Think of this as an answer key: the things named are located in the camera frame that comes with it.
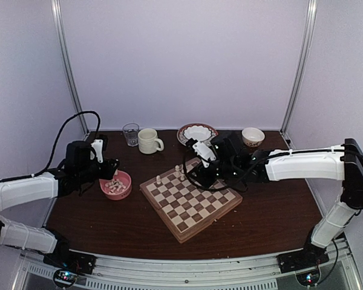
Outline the white queen chess piece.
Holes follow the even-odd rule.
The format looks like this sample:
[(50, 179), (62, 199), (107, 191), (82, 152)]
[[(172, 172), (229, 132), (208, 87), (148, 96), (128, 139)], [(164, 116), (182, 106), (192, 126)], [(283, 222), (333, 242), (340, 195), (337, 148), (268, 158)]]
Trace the white queen chess piece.
[(176, 165), (175, 166), (175, 176), (178, 178), (180, 176), (180, 166)]

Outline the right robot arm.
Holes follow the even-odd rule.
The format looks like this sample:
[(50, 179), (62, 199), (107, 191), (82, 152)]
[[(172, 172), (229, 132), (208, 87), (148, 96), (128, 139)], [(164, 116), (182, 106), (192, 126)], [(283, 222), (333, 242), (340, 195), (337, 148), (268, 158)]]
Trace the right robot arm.
[(342, 182), (336, 202), (309, 232), (296, 261), (312, 266), (325, 253), (328, 244), (340, 235), (353, 216), (363, 210), (363, 153), (356, 140), (322, 149), (256, 150), (249, 153), (235, 133), (214, 137), (210, 144), (195, 139), (187, 142), (200, 159), (188, 176), (198, 187), (212, 190), (215, 181), (236, 189), (248, 183), (277, 182), (286, 179), (333, 179)]

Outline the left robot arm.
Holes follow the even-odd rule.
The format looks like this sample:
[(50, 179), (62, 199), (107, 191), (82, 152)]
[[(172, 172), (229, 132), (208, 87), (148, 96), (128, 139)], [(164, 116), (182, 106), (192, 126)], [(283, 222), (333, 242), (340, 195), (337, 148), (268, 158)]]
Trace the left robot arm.
[[(98, 179), (111, 179), (119, 167), (119, 160), (103, 157), (102, 139), (92, 143), (73, 141), (67, 145), (66, 155), (56, 168), (46, 168), (28, 176), (0, 180), (0, 212), (40, 199), (63, 198), (82, 192), (84, 184)], [(34, 250), (69, 268), (75, 262), (69, 241), (59, 233), (14, 222), (0, 215), (0, 245)]]

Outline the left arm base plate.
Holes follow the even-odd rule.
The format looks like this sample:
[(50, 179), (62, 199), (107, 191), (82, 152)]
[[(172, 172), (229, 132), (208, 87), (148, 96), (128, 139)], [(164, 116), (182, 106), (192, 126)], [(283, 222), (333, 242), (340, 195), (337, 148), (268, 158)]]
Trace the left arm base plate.
[(97, 260), (94, 255), (71, 250), (65, 257), (59, 257), (57, 254), (43, 254), (43, 257), (43, 262), (47, 265), (80, 275), (91, 275)]

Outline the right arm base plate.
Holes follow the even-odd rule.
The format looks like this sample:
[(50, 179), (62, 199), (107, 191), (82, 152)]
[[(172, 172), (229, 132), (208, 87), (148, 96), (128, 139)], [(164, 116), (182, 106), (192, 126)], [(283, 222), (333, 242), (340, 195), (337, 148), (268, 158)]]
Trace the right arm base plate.
[(328, 254), (323, 250), (317, 252), (302, 249), (280, 254), (276, 258), (282, 274), (316, 267), (329, 261)]

